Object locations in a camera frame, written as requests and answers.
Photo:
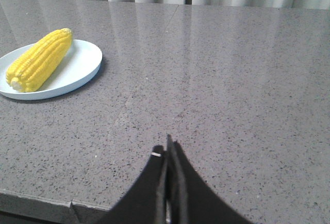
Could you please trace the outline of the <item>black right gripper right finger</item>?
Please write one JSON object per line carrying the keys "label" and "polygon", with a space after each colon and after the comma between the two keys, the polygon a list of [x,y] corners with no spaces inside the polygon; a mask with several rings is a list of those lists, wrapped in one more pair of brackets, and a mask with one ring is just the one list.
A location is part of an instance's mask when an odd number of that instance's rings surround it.
{"label": "black right gripper right finger", "polygon": [[208,187],[169,134],[167,159],[170,223],[251,223]]}

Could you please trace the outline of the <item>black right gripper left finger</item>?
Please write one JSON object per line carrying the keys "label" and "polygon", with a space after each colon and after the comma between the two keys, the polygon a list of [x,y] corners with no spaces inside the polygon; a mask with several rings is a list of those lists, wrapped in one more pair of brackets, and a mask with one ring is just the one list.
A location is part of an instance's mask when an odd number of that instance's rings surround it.
{"label": "black right gripper left finger", "polygon": [[97,223],[166,223],[166,175],[165,152],[157,145],[129,191]]}

